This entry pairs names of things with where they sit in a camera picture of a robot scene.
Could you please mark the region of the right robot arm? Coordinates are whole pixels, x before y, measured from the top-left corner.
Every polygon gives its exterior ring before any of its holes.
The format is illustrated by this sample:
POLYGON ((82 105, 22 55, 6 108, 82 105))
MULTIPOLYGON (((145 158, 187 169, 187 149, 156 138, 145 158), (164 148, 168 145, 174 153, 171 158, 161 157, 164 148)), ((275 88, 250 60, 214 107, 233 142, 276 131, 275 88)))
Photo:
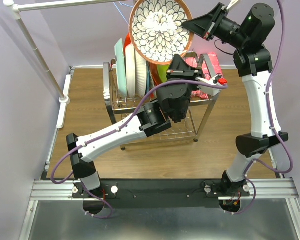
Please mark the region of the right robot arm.
POLYGON ((271 54, 264 46, 275 26, 274 10, 265 3, 256 3, 242 24, 237 24, 228 19, 229 9, 218 3, 208 14, 182 23, 183 28, 207 41, 217 37, 235 48, 234 64, 247 93, 251 132, 235 140, 238 153, 220 180, 220 192, 226 196, 244 186, 254 161, 289 139, 277 120, 271 86, 274 68, 271 54))

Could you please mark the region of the flower plate brown rim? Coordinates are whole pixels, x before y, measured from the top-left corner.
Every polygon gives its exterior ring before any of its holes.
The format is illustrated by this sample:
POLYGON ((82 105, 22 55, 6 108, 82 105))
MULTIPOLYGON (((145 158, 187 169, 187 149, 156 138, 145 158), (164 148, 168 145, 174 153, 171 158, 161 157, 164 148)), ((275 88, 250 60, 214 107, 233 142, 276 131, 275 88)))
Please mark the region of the flower plate brown rim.
POLYGON ((135 93, 143 98, 147 89, 147 61, 135 50, 135 93))
POLYGON ((183 0, 138 0, 129 18, 129 36, 135 50, 149 63, 168 65, 174 55, 184 57, 194 34, 182 27, 192 20, 183 0))

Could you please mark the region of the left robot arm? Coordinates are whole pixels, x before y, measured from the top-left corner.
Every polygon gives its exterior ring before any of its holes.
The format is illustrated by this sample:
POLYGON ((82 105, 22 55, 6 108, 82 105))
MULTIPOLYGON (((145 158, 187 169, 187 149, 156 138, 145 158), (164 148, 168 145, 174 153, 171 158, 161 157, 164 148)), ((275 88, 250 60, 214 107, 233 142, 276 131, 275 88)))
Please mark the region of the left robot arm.
POLYGON ((154 87, 157 98, 143 98, 133 113, 97 132, 66 137, 72 174, 83 181, 83 191, 91 198, 101 191, 101 180, 94 160, 123 144, 157 135, 180 123, 188 113, 197 78, 204 76, 199 65, 188 64, 180 55, 173 57, 167 69, 167 81, 154 87))

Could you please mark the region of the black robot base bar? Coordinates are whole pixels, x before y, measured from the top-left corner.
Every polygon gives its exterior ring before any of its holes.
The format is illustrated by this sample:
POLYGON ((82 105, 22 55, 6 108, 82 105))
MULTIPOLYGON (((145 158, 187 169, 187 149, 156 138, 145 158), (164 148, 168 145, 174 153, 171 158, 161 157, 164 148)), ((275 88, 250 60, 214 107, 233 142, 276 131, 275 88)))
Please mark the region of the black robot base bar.
POLYGON ((100 187, 84 189, 81 182, 74 186, 75 199, 83 199, 85 210, 158 208, 237 209, 240 197, 248 197, 246 181, 227 185, 221 179, 102 179, 100 187))

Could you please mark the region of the mint rectangular plate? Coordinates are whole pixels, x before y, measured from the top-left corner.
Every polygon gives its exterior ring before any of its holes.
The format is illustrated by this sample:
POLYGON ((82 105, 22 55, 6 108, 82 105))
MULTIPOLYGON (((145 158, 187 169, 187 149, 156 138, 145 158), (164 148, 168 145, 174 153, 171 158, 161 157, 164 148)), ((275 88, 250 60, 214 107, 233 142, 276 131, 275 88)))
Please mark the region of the mint rectangular plate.
POLYGON ((117 87, 119 94, 122 98, 128 96, 127 93, 127 79, 126 79, 126 66, 124 56, 123 39, 119 39, 114 46, 115 60, 116 60, 116 77, 117 87))

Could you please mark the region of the teal scalloped plate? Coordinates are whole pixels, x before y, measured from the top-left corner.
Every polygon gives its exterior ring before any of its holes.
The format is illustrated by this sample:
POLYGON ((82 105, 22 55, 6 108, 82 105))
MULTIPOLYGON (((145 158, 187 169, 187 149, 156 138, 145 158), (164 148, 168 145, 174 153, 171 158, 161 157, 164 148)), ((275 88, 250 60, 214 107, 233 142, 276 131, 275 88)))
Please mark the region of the teal scalloped plate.
POLYGON ((150 72, 150 66, 149 63, 146 63, 146 90, 145 94, 147 94, 150 90, 150 78, 151 78, 151 72, 150 72))

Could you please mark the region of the lime green plate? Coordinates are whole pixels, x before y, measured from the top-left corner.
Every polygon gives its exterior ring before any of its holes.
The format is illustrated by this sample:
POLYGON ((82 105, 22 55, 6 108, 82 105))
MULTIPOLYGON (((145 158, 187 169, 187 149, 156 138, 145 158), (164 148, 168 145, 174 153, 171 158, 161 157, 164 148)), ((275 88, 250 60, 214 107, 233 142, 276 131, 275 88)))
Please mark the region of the lime green plate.
POLYGON ((157 73, 162 83, 165 83, 167 79, 167 70, 169 69, 170 65, 157 65, 157 73))

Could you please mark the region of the woven bamboo plate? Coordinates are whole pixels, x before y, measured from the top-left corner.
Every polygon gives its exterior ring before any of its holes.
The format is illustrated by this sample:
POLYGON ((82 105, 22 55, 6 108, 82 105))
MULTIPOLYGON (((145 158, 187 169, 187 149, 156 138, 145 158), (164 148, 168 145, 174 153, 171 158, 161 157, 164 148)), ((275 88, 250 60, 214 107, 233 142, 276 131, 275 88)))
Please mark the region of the woven bamboo plate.
MULTIPOLYGON (((148 90, 152 90, 154 87, 155 87, 155 84, 154 84, 154 81, 153 81, 153 78, 152 78, 152 74, 151 74, 151 71, 148 70, 148 90)), ((157 98, 157 93, 156 91, 153 91, 150 95, 150 99, 151 100, 155 100, 157 98)))

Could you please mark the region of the orange plastic plate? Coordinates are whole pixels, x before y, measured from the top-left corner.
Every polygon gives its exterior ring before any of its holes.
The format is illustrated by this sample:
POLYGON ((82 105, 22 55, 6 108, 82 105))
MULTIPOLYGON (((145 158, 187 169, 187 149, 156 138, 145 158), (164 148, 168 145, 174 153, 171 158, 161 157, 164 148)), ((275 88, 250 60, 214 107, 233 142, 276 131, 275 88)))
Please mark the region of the orange plastic plate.
POLYGON ((154 82, 154 85, 158 86, 158 85, 162 84, 163 82, 159 76, 157 66, 153 63, 149 63, 149 69, 150 69, 150 73, 151 73, 151 77, 154 82))

